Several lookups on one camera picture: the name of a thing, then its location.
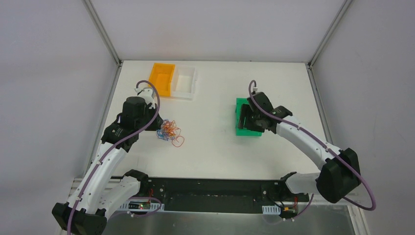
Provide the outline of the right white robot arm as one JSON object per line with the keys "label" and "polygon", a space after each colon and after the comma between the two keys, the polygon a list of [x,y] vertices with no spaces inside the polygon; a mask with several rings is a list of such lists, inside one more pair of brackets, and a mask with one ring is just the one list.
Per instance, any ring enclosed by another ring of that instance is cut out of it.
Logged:
{"label": "right white robot arm", "polygon": [[284,106],[273,107],[263,92],[253,93],[238,104],[237,129],[263,133],[271,131],[292,143],[318,168],[318,173],[291,172],[281,178],[278,195],[285,201],[300,193],[317,193],[330,203],[337,203],[361,184],[346,165],[360,172],[358,156],[350,148],[340,149],[307,134],[301,122]]}

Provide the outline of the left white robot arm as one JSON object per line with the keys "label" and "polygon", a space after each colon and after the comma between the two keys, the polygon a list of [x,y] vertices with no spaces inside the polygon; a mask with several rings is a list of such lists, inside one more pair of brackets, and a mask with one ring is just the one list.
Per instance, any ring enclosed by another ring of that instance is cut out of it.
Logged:
{"label": "left white robot arm", "polygon": [[121,113],[105,128],[97,156],[76,191],[65,203],[56,203],[52,215],[69,235],[100,235],[113,213],[134,195],[149,193],[148,175],[129,170],[109,192],[113,172],[143,131],[160,129],[160,101],[150,96],[128,97]]}

